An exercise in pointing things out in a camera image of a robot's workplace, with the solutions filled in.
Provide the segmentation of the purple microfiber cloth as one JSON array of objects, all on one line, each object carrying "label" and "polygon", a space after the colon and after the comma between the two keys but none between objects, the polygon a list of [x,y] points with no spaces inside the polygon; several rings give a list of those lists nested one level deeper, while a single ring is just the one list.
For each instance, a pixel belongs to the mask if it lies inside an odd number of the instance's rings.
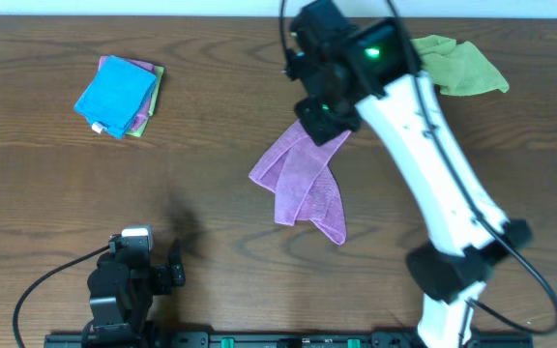
[{"label": "purple microfiber cloth", "polygon": [[342,199],[329,163],[350,134],[318,146],[296,121],[260,158],[249,178],[274,194],[276,223],[308,220],[336,245],[345,242]]}]

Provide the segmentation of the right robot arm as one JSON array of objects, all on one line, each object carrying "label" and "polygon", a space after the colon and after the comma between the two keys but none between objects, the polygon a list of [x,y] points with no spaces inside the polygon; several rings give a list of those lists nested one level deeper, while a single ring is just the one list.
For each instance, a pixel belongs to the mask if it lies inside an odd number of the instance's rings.
[{"label": "right robot arm", "polygon": [[496,265],[530,238],[484,191],[450,132],[430,75],[397,18],[368,28],[340,15],[301,14],[283,36],[285,72],[307,96],[297,120],[249,173],[275,200],[274,220],[308,220],[337,244],[347,230],[329,163],[359,125],[372,127],[395,161],[425,219],[428,240],[408,254],[424,293],[416,329],[427,347],[463,347]]}]

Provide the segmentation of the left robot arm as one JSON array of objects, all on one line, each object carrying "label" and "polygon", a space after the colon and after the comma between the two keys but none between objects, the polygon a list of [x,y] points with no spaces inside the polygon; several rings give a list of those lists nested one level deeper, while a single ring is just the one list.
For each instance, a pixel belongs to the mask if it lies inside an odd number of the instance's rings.
[{"label": "left robot arm", "polygon": [[93,319],[82,330],[83,347],[157,347],[159,334],[147,321],[156,296],[172,292],[167,266],[118,261],[106,252],[87,280]]}]

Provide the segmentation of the green crumpled cloth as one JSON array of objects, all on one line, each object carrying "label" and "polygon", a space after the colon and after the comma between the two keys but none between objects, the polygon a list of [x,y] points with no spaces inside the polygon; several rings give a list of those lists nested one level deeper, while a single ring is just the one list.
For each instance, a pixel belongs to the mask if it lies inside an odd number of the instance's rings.
[{"label": "green crumpled cloth", "polygon": [[469,97],[510,90],[505,77],[470,42],[429,35],[412,39],[411,43],[442,95]]}]

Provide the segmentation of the green folded cloth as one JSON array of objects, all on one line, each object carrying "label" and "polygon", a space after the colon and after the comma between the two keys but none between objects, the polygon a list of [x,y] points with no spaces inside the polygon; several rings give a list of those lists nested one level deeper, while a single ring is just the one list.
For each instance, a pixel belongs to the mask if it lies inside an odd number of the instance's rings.
[{"label": "green folded cloth", "polygon": [[154,91],[151,95],[151,99],[149,100],[149,108],[147,114],[145,116],[141,114],[137,115],[132,126],[127,131],[127,135],[131,135],[134,137],[141,137],[147,127],[150,118],[154,115],[156,104],[158,101],[158,96],[160,93],[161,79],[164,74],[164,67],[155,66],[154,73],[157,76],[157,82]]}]

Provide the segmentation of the blue folded cloth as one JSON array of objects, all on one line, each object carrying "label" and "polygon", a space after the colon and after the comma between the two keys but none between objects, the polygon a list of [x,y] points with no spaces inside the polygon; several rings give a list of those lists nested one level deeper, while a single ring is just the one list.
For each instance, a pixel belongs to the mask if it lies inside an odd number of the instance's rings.
[{"label": "blue folded cloth", "polygon": [[123,138],[150,105],[158,78],[151,63],[103,56],[94,79],[74,105],[94,131]]}]

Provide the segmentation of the pink folded cloth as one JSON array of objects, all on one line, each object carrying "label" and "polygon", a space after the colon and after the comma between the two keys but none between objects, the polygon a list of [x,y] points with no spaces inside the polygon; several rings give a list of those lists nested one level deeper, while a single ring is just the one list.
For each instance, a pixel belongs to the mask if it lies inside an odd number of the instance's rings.
[{"label": "pink folded cloth", "polygon": [[154,110],[161,83],[161,67],[113,55],[99,61],[98,101],[101,111],[91,123],[96,132],[140,136]]}]

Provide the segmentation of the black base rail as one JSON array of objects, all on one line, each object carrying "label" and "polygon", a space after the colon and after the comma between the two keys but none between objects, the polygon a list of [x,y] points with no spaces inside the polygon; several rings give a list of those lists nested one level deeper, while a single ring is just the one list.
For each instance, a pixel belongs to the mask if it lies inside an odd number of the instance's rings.
[{"label": "black base rail", "polygon": [[[157,347],[157,348],[419,348],[425,347],[412,332],[379,331],[369,334],[209,334],[159,333],[153,343],[102,343],[91,334],[85,345],[81,334],[48,334],[44,348]],[[531,336],[515,333],[472,333],[468,348],[533,348]]]}]

